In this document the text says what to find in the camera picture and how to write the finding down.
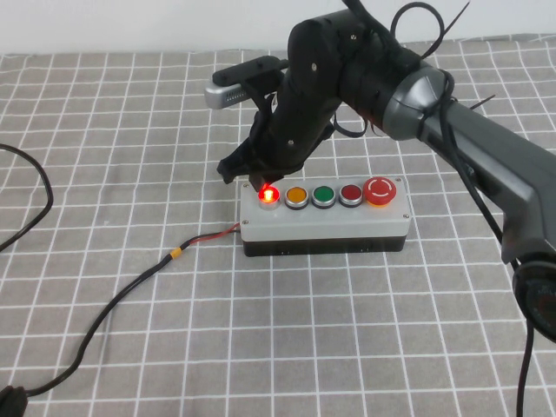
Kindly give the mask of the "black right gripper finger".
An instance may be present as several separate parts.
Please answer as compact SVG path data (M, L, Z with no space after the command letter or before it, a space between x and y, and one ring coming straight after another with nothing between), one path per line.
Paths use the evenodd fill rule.
M261 165L253 146L243 142L229 156L221 159L217 172L225 184L230 184L236 177L256 174L261 170Z
M272 185L285 176L280 169L251 169L248 173L249 183L255 190L261 190L265 185Z

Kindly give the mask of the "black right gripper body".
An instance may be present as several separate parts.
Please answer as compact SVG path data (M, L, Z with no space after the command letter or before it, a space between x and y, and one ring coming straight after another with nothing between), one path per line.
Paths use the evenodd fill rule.
M322 141L341 100L308 93L288 71L277 91L277 106L253 141L256 172L296 172Z

